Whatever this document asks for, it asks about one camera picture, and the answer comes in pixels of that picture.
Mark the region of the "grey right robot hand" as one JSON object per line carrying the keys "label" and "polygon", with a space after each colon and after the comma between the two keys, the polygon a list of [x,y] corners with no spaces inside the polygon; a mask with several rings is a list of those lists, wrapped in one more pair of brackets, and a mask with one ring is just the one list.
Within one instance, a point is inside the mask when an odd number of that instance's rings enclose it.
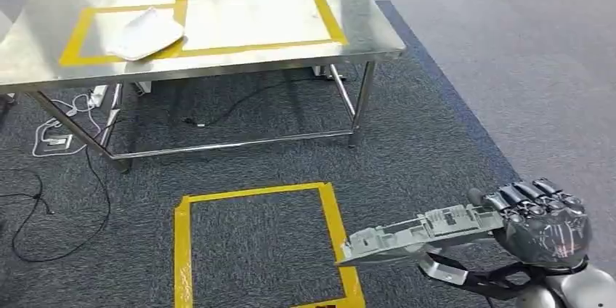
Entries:
{"label": "grey right robot hand", "polygon": [[503,226],[493,231],[510,254],[538,267],[575,268],[587,257],[591,222],[581,199],[546,178],[518,181],[493,192],[471,188],[474,206],[496,211]]}

